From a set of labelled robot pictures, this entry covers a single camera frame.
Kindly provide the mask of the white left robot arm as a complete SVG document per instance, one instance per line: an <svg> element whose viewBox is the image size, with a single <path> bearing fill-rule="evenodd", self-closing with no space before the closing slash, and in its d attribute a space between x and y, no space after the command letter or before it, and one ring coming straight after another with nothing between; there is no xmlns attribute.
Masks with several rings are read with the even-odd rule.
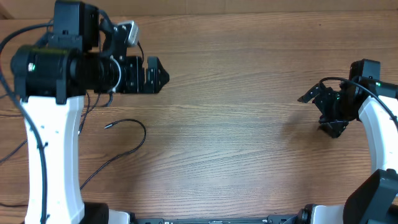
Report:
<svg viewBox="0 0 398 224"><path fill-rule="evenodd" d="M129 56L139 45L134 21L118 24L91 4L57 1L46 33L18 48L13 86L1 80L24 118L29 148L26 223L135 223L131 212L84 202L78 138L86 92L156 94L170 80L157 57Z"/></svg>

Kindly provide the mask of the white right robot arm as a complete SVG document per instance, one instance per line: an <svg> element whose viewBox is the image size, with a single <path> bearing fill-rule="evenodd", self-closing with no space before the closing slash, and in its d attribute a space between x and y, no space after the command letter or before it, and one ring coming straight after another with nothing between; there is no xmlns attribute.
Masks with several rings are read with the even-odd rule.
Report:
<svg viewBox="0 0 398 224"><path fill-rule="evenodd" d="M355 61L347 79L337 78L340 90L325 86L323 78L298 99L315 104L319 129L332 138L351 121L363 124L371 175L344 204L308 204L287 223L397 223L397 85L381 81L380 72L378 61Z"/></svg>

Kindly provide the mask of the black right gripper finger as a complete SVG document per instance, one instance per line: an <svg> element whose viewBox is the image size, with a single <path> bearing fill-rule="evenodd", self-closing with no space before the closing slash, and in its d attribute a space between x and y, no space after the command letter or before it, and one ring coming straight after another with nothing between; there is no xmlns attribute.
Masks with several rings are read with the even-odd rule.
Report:
<svg viewBox="0 0 398 224"><path fill-rule="evenodd" d="M347 125L349 125L348 121L332 121L321 123L318 128L324 131L331 138L338 138L346 129Z"/></svg>
<svg viewBox="0 0 398 224"><path fill-rule="evenodd" d="M320 84L317 83L304 95L302 95L297 101L301 103L308 103L310 100L314 99L320 92Z"/></svg>

